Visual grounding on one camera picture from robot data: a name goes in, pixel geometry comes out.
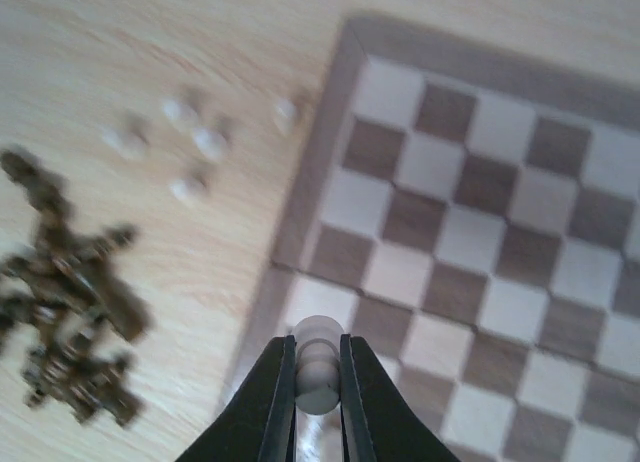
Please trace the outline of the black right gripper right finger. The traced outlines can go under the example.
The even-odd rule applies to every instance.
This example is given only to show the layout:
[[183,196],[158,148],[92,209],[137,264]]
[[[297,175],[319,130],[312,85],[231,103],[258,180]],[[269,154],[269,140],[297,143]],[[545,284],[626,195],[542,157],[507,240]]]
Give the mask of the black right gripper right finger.
[[339,371],[345,461],[459,461],[412,411],[364,338],[340,337]]

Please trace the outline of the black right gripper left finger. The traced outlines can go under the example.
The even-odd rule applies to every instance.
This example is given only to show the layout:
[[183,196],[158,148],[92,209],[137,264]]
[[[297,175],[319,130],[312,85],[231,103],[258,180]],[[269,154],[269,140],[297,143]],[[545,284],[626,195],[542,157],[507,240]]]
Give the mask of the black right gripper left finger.
[[295,459],[295,339],[267,344],[216,420],[178,462]]

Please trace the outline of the white pawn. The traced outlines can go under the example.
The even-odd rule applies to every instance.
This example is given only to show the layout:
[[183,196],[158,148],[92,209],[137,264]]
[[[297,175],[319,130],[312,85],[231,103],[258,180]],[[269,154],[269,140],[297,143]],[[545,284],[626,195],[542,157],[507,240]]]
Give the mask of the white pawn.
[[313,315],[292,331],[295,339],[295,402],[302,412],[325,415],[340,400],[340,338],[333,318]]

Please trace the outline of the white chess piece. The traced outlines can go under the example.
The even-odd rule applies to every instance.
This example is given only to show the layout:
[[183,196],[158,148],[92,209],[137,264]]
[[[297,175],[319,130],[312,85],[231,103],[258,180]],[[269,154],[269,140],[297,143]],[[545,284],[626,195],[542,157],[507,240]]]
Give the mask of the white chess piece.
[[273,122],[284,135],[289,135],[297,126],[300,116],[298,103],[291,98],[279,97],[273,104]]

